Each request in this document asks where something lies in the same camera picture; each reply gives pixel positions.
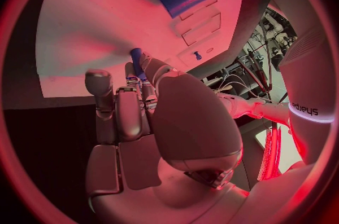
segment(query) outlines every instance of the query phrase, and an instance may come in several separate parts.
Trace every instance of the cable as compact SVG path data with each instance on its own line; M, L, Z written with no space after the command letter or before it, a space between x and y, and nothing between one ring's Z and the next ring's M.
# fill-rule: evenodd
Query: cable
M244 83L244 85L246 85L246 83L241 79L240 76L237 76L236 74L229 74L229 75L227 75L227 76L225 77L225 79L221 82L220 86L219 86L218 89L217 89L218 91L219 91L220 87L223 85L223 83L225 82L225 80L227 79L227 77L229 77L229 76L236 76L236 77L238 77L238 78L242 81L242 83Z
M237 81L232 81L232 82L228 82L225 86L223 86L221 89L218 89L216 92L219 93L220 91L222 91L227 85L229 84L232 84L232 83L237 83L237 84L240 84L241 86L244 86L245 88L247 88L249 90L249 93L251 93L252 95L254 95L255 97L259 98L259 99L262 99L262 100L265 100L265 101L269 101L271 102L272 104L278 104L278 103L275 103L273 102L272 100L269 100L269 99L265 99L265 98L262 98L262 97L259 97L257 95L255 95L250 89L249 87L247 87L246 85L240 83L240 82L237 82Z

